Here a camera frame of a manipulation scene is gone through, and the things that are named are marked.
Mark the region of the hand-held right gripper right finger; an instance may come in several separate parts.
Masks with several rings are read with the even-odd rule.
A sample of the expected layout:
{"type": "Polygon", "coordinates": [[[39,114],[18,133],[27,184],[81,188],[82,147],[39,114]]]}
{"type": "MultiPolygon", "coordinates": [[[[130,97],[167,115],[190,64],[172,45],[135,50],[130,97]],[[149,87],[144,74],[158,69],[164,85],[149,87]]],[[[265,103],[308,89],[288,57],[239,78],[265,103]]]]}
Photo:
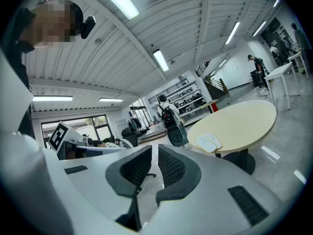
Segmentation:
{"type": "Polygon", "coordinates": [[[195,194],[202,177],[199,155],[188,149],[158,146],[158,167],[164,183],[164,189],[156,194],[158,206],[169,201],[182,201],[185,206],[196,202],[195,194]]]}

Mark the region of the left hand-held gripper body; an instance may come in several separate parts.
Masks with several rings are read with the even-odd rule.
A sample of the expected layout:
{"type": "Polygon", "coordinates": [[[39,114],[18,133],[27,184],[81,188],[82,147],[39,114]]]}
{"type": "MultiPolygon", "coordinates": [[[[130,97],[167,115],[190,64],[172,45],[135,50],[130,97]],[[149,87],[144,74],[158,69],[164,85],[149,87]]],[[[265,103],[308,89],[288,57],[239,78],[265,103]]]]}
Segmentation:
{"type": "Polygon", "coordinates": [[[56,126],[48,144],[59,160],[94,157],[122,150],[121,147],[96,147],[91,138],[82,136],[62,121],[56,126]]]}

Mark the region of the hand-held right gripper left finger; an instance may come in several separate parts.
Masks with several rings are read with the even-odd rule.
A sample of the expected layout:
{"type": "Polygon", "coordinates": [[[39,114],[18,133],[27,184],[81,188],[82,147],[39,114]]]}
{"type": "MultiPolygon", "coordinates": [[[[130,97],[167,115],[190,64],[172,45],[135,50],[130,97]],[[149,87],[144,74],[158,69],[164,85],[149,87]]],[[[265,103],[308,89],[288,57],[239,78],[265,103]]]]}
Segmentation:
{"type": "Polygon", "coordinates": [[[128,211],[115,221],[133,231],[139,231],[142,228],[137,193],[141,191],[141,185],[145,178],[150,175],[151,161],[152,147],[147,145],[112,163],[106,169],[105,177],[113,191],[118,196],[130,200],[128,211]]]}

